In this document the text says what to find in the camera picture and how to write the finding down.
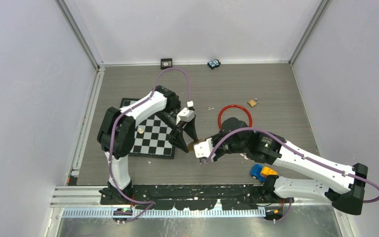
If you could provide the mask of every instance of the wall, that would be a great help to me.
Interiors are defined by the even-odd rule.
[[[379,0],[332,1],[294,69],[320,153],[367,165],[379,184]],[[376,195],[368,185],[365,198]],[[379,202],[352,222],[379,236]]]
[[[43,235],[94,75],[55,1],[0,1],[0,237]]]
[[[160,63],[165,57],[175,62],[207,62],[213,57],[233,62],[288,61],[320,3],[72,1],[80,14],[75,19],[80,25],[83,21],[82,31],[89,31],[105,64]]]

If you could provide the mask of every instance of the checkerboard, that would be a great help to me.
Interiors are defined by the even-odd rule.
[[[138,100],[139,99],[123,98],[120,108],[132,105]],[[166,135],[171,131],[172,129],[156,115],[150,116],[137,126],[135,131],[136,139],[129,155],[173,159],[175,147],[166,140]]]

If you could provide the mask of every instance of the red ring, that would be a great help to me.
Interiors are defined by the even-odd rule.
[[[245,107],[243,107],[243,106],[241,106],[241,105],[228,105],[228,106],[226,106],[226,107],[224,107],[221,111],[220,111],[220,113],[219,113],[219,129],[221,130],[222,129],[222,114],[223,114],[223,112],[225,111],[225,110],[227,110],[228,108],[239,108],[239,109],[241,109],[241,110],[243,110],[243,111],[245,111],[245,113],[248,115],[248,117],[249,117],[249,126],[250,127],[252,127],[252,116],[251,116],[251,113],[245,108]]]

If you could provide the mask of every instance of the wood grain surface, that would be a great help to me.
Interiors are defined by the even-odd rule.
[[[216,134],[217,116],[230,104],[239,104],[252,114],[253,125],[278,134],[303,149],[317,154],[293,73],[288,64],[233,64],[210,70],[207,65],[179,66],[191,82],[199,138]],[[97,142],[105,111],[118,107],[123,97],[142,98],[154,85],[159,66],[107,67],[92,121],[77,184],[101,185],[108,181],[108,164]],[[185,77],[177,71],[164,73],[159,84],[176,92],[182,103],[188,100]],[[253,98],[258,104],[250,107]],[[239,109],[224,112],[222,120],[237,117],[248,122]],[[256,183],[249,175],[254,162],[240,154],[226,155],[218,162],[200,164],[193,153],[176,149],[175,159],[129,157],[129,174],[135,184],[240,184]],[[307,178],[281,167],[279,175]]]

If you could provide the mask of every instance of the brass padlock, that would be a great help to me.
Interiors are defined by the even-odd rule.
[[[257,103],[258,103],[258,99],[257,99],[257,98],[248,101],[248,104],[249,104],[251,107],[254,107]]]

